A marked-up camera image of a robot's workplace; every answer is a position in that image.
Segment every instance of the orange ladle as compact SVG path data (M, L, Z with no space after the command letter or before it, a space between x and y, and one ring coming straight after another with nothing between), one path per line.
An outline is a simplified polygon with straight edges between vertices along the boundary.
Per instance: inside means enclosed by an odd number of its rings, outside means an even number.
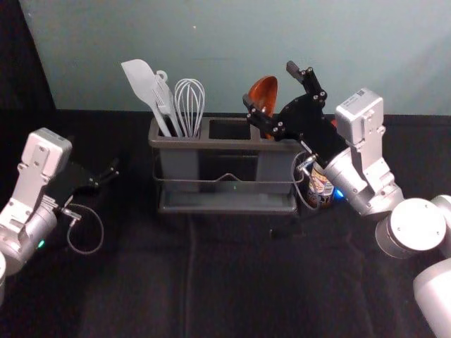
M263 111L269 117L274 114L276 107L277 87L275 76L265 76L249 89L250 99L260 111Z

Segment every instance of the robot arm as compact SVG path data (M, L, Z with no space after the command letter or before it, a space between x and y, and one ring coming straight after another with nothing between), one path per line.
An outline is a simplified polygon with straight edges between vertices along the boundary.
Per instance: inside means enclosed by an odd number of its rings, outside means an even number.
M322 113L327 94L311 68L287 71L304 86L274 118L259 111L247 95L249 123L280 139L296 139L323 174L361 215L377 221L376 240L389 256L408 258L438 247L446 260L414 281L416 301L437 337L451 337L451 197L405 199L382 154L383 99L363 88L336 108L337 128Z
M56 227L57 216L81 216L66 208L80 188L100 187L118 175L117 161L107 172L94 177L77 163L68 162L72 144L41 128L27 139L18 165L19 177L13 195L0 213L0 305L6 276L22 269Z

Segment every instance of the wire whisk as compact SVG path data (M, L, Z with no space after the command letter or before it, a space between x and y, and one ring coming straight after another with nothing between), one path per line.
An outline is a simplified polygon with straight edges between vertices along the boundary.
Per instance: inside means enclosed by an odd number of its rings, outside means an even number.
M175 109L185 137L197 137L205 109L205 89L196 79L181 79L175 85Z

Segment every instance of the light blue wall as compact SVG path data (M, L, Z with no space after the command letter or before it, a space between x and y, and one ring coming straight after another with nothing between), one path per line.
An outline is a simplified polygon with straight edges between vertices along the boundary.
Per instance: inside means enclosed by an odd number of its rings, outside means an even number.
M315 68L326 112L360 87L385 113L451 114L451 1L21 0L57 108L146 110L120 67L132 58L195 77L206 111L243 112L262 75L277 109L302 92L292 59Z

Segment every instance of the black tablecloth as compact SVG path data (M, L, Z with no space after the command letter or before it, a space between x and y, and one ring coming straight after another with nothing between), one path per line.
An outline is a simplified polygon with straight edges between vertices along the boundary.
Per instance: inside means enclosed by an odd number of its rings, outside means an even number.
M1 205L38 127L73 136L72 159L94 172L122 158L121 176L83 200L104 221L102 250L73 253L61 223L7 279L0 337L433 337L412 281L440 254L388 258L346 203L300 218L158 215L149 114L0 116ZM384 157L406 197L451 192L450 120L386 117Z

